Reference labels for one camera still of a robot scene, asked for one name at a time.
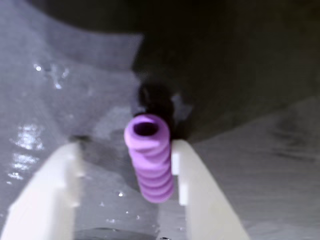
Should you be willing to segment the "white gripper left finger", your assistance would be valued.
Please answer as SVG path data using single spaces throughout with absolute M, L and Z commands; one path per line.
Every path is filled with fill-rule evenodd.
M 62 145 L 33 175 L 9 207 L 2 240 L 72 240 L 80 205 L 82 150 Z

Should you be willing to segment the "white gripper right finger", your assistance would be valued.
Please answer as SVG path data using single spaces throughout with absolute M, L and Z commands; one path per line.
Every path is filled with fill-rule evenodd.
M 171 143 L 171 172 L 185 207 L 189 240 L 248 240 L 238 215 L 200 156 L 185 140 Z

